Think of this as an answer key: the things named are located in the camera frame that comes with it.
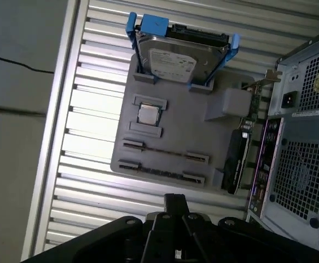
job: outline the black plastic part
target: black plastic part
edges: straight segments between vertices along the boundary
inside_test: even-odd
[[[312,228],[318,229],[319,228],[319,220],[317,218],[310,219],[310,226]]]
[[[274,203],[276,201],[276,196],[275,195],[270,195],[269,200],[271,203]]]
[[[226,47],[229,45],[229,36],[214,34],[199,30],[188,29],[184,25],[175,24],[168,27],[165,37],[180,39],[188,42],[210,45],[212,47]]]
[[[167,212],[149,214],[144,224],[125,216],[25,263],[264,263],[266,255],[270,263],[319,262],[319,251],[288,238],[237,218],[224,218],[216,226],[200,214],[187,213],[184,196],[165,199]],[[182,251],[180,260],[176,250]]]
[[[222,189],[234,194],[238,187],[242,170],[242,159],[247,139],[242,137],[241,130],[234,130],[231,134],[230,144],[225,160]]]
[[[283,95],[281,108],[293,108],[297,101],[298,92],[288,92]]]

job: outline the metal computer case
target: metal computer case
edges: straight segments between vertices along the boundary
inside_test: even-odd
[[[261,219],[319,249],[319,37],[278,62],[269,116],[282,117],[283,127]]]

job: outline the blue drive bracket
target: blue drive bracket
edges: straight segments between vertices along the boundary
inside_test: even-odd
[[[209,74],[209,76],[207,77],[207,80],[204,83],[204,86],[208,86],[210,80],[214,77],[215,73],[218,70],[222,69],[225,66],[225,64],[228,61],[230,61],[238,53],[239,46],[240,46],[240,35],[233,34],[232,40],[231,40],[231,45],[230,45],[230,50],[227,52],[226,56],[219,63],[219,65],[217,65],[215,67],[215,69]]]
[[[135,23],[136,23],[137,14],[134,12],[130,12],[129,18],[126,23],[125,32],[127,37],[131,42],[131,47],[135,50],[137,61],[138,61],[138,72],[143,73],[143,67],[141,64],[140,53],[138,52],[137,42],[136,42],[136,32],[135,32]]]

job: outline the hard drive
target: hard drive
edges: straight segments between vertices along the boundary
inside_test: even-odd
[[[130,13],[126,32],[138,58],[140,73],[180,83],[208,85],[215,72],[238,52],[239,36],[229,36],[169,26],[169,20],[143,16],[135,26]]]

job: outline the aluminum louvered panel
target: aluminum louvered panel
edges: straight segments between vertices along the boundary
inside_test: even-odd
[[[244,216],[246,192],[200,192],[135,180],[109,168],[133,54],[124,31],[129,12],[139,19],[148,13],[195,29],[239,33],[240,52],[227,69],[254,78],[319,31],[319,17],[211,2],[69,0],[23,259],[123,215],[144,220],[148,212],[163,209],[167,192],[184,193],[190,209],[213,222]]]

